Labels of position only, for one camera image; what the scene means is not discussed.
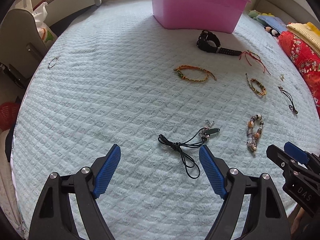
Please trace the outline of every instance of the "pink plastic bin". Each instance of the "pink plastic bin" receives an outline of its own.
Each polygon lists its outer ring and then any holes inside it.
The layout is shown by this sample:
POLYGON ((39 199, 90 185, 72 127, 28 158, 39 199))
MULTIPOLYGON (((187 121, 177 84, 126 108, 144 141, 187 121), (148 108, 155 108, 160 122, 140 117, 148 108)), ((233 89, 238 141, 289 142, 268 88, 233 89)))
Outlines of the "pink plastic bin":
POLYGON ((166 29, 232 33, 250 0, 152 0, 153 14, 166 29))

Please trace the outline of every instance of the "screw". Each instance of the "screw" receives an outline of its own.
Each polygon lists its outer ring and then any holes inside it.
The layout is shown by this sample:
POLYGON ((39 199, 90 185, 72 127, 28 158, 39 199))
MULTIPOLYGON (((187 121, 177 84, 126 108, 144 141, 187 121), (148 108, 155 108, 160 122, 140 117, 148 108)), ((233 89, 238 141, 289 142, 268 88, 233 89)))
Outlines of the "screw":
POLYGON ((239 173, 239 171, 235 168, 230 169, 230 173, 233 175, 237 175, 239 173))
POLYGON ((263 173, 263 174, 262 174, 262 177, 263 177, 264 179, 270 179, 270 176, 269 176, 269 174, 267 174, 267 173, 263 173))
POLYGON ((83 174, 87 174, 89 172, 90 172, 90 168, 89 167, 84 167, 84 168, 81 169, 81 173, 83 173, 83 174))
POLYGON ((53 173, 50 174, 49 177, 50 177, 50 179, 55 179, 57 176, 58 176, 58 173, 53 172, 53 173))

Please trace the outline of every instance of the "red basket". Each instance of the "red basket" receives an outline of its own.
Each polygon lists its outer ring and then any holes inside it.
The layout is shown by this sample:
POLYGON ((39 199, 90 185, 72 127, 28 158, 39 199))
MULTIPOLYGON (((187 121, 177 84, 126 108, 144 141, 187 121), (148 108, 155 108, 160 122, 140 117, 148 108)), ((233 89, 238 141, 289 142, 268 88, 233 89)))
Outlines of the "red basket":
POLYGON ((0 105, 0 129, 8 130, 17 119, 20 105, 17 103, 6 102, 0 105))

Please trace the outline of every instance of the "headboard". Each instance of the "headboard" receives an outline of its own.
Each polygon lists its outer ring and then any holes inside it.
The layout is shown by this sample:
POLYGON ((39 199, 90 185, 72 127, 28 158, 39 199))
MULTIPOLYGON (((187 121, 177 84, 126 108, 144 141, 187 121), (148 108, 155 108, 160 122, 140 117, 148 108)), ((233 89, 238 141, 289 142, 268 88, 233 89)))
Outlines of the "headboard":
POLYGON ((312 22, 320 29, 318 20, 294 0, 256 0, 253 9, 262 13, 271 13, 286 24, 312 22))

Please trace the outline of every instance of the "black string charm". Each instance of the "black string charm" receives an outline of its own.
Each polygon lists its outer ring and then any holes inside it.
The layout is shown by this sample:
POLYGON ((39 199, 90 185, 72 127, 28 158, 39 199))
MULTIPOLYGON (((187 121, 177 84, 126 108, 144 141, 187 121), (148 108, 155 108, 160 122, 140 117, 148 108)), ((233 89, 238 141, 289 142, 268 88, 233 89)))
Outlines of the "black string charm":
POLYGON ((295 114, 298 114, 298 111, 294 107, 292 96, 283 89, 282 86, 278 86, 279 90, 290 100, 291 105, 289 105, 289 109, 292 110, 295 114))
POLYGON ((199 166, 196 164, 195 160, 188 154, 186 154, 185 152, 183 152, 183 150, 181 149, 181 147, 187 147, 187 148, 199 148, 201 147, 204 142, 210 137, 211 134, 214 134, 214 133, 217 133, 220 131, 220 129, 218 128, 214 128, 214 129, 210 129, 211 127, 208 126, 208 127, 204 127, 204 128, 201 128, 190 140, 188 141, 185 141, 183 143, 180 143, 180 142, 171 142, 169 141, 163 134, 160 134, 159 137, 158 137, 158 141, 164 145, 168 145, 170 146, 173 150, 177 151, 180 153, 180 156, 181 156, 181 160, 182 160, 182 163, 186 169, 186 173, 187 175, 192 178, 192 179, 197 179, 199 176, 200 176, 200 169, 199 169, 199 166), (201 137, 201 141, 200 142, 196 142, 196 143, 189 143, 192 139, 194 139, 197 135, 200 135, 201 137), (186 158, 191 161, 191 166, 187 164, 187 161, 186 161, 186 158), (188 169, 187 168, 193 168, 193 167, 196 167, 198 169, 198 176, 196 177, 192 177, 189 172, 188 172, 188 169))

